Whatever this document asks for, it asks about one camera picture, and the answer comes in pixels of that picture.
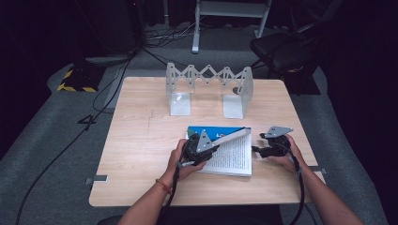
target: book page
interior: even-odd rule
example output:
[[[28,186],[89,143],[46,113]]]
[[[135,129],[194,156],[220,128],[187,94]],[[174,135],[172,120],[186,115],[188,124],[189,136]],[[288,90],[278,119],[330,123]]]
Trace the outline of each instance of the book page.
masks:
[[[248,134],[220,144],[202,173],[237,176],[252,175],[252,135]]]

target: wrist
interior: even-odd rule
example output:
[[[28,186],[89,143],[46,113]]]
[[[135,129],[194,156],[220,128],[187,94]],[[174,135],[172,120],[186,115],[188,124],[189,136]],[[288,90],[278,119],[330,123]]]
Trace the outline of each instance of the wrist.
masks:
[[[296,161],[298,162],[298,168],[296,163],[293,161],[293,159],[291,159],[291,165],[289,165],[289,171],[291,171],[292,173],[297,173],[298,171],[300,171],[301,173],[303,173],[306,170],[310,170],[310,167],[307,165],[307,163],[299,161],[296,159]]]
[[[167,192],[167,194],[171,195],[173,193],[172,189],[164,184],[164,182],[162,182],[160,179],[156,179],[155,181],[161,186],[161,188],[163,188],[164,191]]]
[[[171,172],[166,171],[159,179],[168,187],[173,185],[173,174]]]
[[[304,164],[304,165],[300,164],[300,166],[301,166],[301,173],[312,173],[313,172],[313,170],[307,164]]]

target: blue book cover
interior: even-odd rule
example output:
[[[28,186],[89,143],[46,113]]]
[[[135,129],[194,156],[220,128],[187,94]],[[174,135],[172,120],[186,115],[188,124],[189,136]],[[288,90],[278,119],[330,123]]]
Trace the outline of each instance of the blue book cover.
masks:
[[[245,127],[209,127],[209,126],[189,126],[187,130],[188,137],[190,137],[194,133],[201,134],[202,130],[206,131],[207,136],[209,139],[214,142],[219,138],[235,133]]]

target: black cable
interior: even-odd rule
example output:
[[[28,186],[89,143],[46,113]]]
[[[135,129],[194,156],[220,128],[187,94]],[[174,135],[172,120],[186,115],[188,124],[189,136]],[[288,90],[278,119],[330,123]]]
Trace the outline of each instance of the black cable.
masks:
[[[185,30],[188,30],[189,27],[185,27],[185,28],[175,28],[174,31],[181,32],[181,34],[183,34],[185,32]],[[163,32],[162,34],[159,33],[159,31],[161,30],[165,30],[165,32]],[[166,35],[168,35],[169,31],[171,31],[171,29],[157,29],[157,30],[146,30],[145,32],[148,34],[146,35],[146,38],[149,39],[154,39],[154,38],[159,38],[159,37],[164,37]]]
[[[161,62],[162,64],[164,64],[165,66],[167,66],[166,63],[164,63],[163,61],[161,61],[160,58],[158,58],[155,54],[153,54],[152,52],[148,51],[145,47],[142,47],[142,49],[147,52],[148,54],[152,55],[154,58],[156,58],[157,60],[159,60],[159,62]]]
[[[174,31],[173,31],[171,34],[167,34],[167,33],[170,31],[170,29],[168,29],[168,30],[167,30],[166,32],[164,32],[162,35],[159,35],[159,33],[158,33],[157,36],[146,37],[146,39],[152,38],[152,40],[154,40],[154,39],[156,39],[156,38],[159,38],[159,41],[158,41],[157,44],[150,44],[150,43],[147,43],[145,46],[146,46],[147,48],[164,47],[164,46],[168,45],[169,43],[171,43],[171,42],[174,41],[174,40],[180,40],[180,39],[186,38],[187,36],[194,35],[194,33],[191,33],[191,31],[194,30],[194,28],[195,28],[194,25],[195,25],[195,22],[192,23],[191,25],[189,25],[189,26],[186,27],[186,28],[177,28],[177,29],[174,29]]]
[[[182,158],[184,157],[184,153],[185,153],[185,147],[187,145],[187,143],[191,142],[192,137],[189,137],[189,139],[187,140],[187,142],[184,144],[184,146],[182,147],[181,150],[181,155],[179,156],[179,160],[176,163],[176,169],[175,172],[173,174],[173,187],[172,187],[172,194],[170,195],[167,204],[163,206],[163,208],[161,209],[161,215],[159,216],[159,221],[160,222],[164,222],[164,217],[166,216],[167,210],[170,208],[170,204],[172,203],[172,200],[176,194],[176,183],[178,182],[179,179],[179,170],[182,167]]]
[[[126,72],[126,68],[129,65],[129,63],[131,62],[131,59],[129,60],[129,62],[126,64],[126,66],[123,69],[123,73],[122,76],[124,76],[125,72]],[[120,82],[116,88],[119,89],[120,84],[122,83],[123,79],[120,79]],[[33,187],[35,186],[35,184],[38,182],[38,180],[41,178],[41,176],[43,174],[45,174],[47,172],[47,170],[56,162],[57,159],[59,159],[81,136],[82,134],[85,132],[85,130],[87,128],[89,128],[91,126],[91,124],[93,124],[93,122],[103,113],[103,111],[108,107],[108,105],[112,102],[112,100],[114,99],[114,97],[116,96],[117,92],[114,92],[114,94],[112,95],[111,99],[109,99],[109,101],[106,103],[106,105],[102,108],[102,110],[100,110],[92,120],[90,120],[87,125],[76,135],[76,137],[44,168],[44,170],[36,177],[35,181],[32,183],[32,185],[29,187],[29,189],[27,190],[27,192],[25,193],[24,197],[23,197],[23,201],[21,202],[20,208],[18,210],[18,215],[17,215],[17,220],[15,222],[16,225],[18,225],[20,223],[20,218],[21,218],[21,214],[23,211],[23,206],[27,200],[27,197],[29,196],[30,192],[32,191]]]
[[[293,163],[295,164],[296,173],[298,175],[298,182],[299,182],[299,189],[300,189],[301,196],[300,196],[300,200],[299,200],[298,211],[297,211],[295,217],[293,218],[292,222],[290,223],[291,225],[293,225],[293,224],[296,224],[297,221],[299,220],[299,217],[301,216],[302,209],[304,207],[305,192],[304,192],[304,181],[302,180],[302,176],[301,176],[301,168],[299,166],[298,159],[294,156],[294,154],[290,148],[287,148],[282,144],[278,144],[278,143],[274,143],[274,144],[278,145],[281,148],[283,148],[284,150],[286,150],[287,153],[291,156],[291,158],[293,159]]]
[[[179,64],[179,65],[181,65],[181,66],[183,66],[183,67],[186,67],[186,68],[188,67],[188,65],[179,63],[179,62],[177,62],[176,60],[169,59],[169,58],[163,57],[163,56],[158,55],[158,54],[153,54],[153,56],[157,56],[157,57],[159,57],[159,58],[165,59],[165,60],[170,61],[170,62],[173,62],[173,63],[175,63],[175,64]]]
[[[96,97],[94,98],[94,100],[93,100],[93,109],[94,109],[95,111],[100,112],[100,110],[97,109],[97,107],[96,107],[96,105],[95,105],[97,98],[100,96],[100,94],[101,94],[104,90],[106,90],[112,83],[114,83],[114,81],[116,81],[116,79],[119,77],[120,69],[121,69],[123,66],[124,66],[124,64],[117,70],[117,75],[114,77],[114,79],[111,80],[111,81],[110,81],[110,82],[109,82],[109,83],[96,95]]]
[[[124,64],[127,61],[129,61],[130,58],[131,54],[129,54],[126,58],[123,59],[108,60],[105,62],[94,62],[94,61],[87,61],[87,62],[93,65],[94,67],[109,68],[120,64]]]
[[[305,207],[305,209],[307,209],[308,213],[310,214],[311,218],[313,219],[314,225],[318,225],[318,224],[316,223],[316,219],[315,219],[315,217],[314,217],[313,211],[311,211],[310,207],[308,207],[307,204],[304,204],[304,207]]]
[[[145,31],[146,33],[149,33],[149,36],[146,36],[146,39],[155,40],[155,39],[168,38],[168,37],[170,37],[171,35],[174,35],[177,32],[177,28],[173,30],[172,34],[169,34],[169,32],[172,31],[171,29],[165,29],[165,30],[166,31],[163,32],[162,34],[160,34],[158,32],[158,30]]]

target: gray floor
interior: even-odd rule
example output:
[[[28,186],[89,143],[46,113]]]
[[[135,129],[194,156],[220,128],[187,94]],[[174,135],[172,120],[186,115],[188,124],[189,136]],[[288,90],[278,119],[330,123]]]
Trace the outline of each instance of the gray floor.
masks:
[[[241,71],[256,59],[249,49],[249,41],[254,38],[253,29],[206,30],[202,33],[198,54],[191,54],[191,36],[149,50],[181,64],[193,64],[197,68],[210,64],[216,70],[228,66],[233,71]],[[84,128],[77,122],[89,114],[97,113],[92,105],[98,93],[56,91],[69,67],[60,68],[50,78],[48,85],[53,94],[0,161],[2,225],[15,223],[23,195],[35,178]],[[106,70],[100,90],[104,90],[114,79],[119,68],[109,67]],[[165,66],[140,51],[129,64],[125,76],[136,75],[140,69],[165,70]],[[265,68],[259,68],[253,76],[261,76],[265,71]],[[319,165],[328,172],[325,179],[365,224],[387,224],[375,186],[337,122],[327,95],[327,81],[320,69],[315,72],[314,78],[321,95],[292,95],[291,98]],[[108,94],[113,93],[109,89],[104,90],[94,102],[97,108],[100,109]],[[96,174],[111,121],[111,114],[102,114],[97,124],[83,133],[38,180],[26,200],[20,224],[96,224],[103,218],[125,212],[127,207],[90,206],[90,186],[84,183],[85,178],[92,178]],[[310,204],[310,207],[315,212],[318,224],[321,224],[314,206]],[[285,224],[294,217],[297,209],[296,204],[282,205]],[[312,224],[306,211],[303,211],[298,224]]]

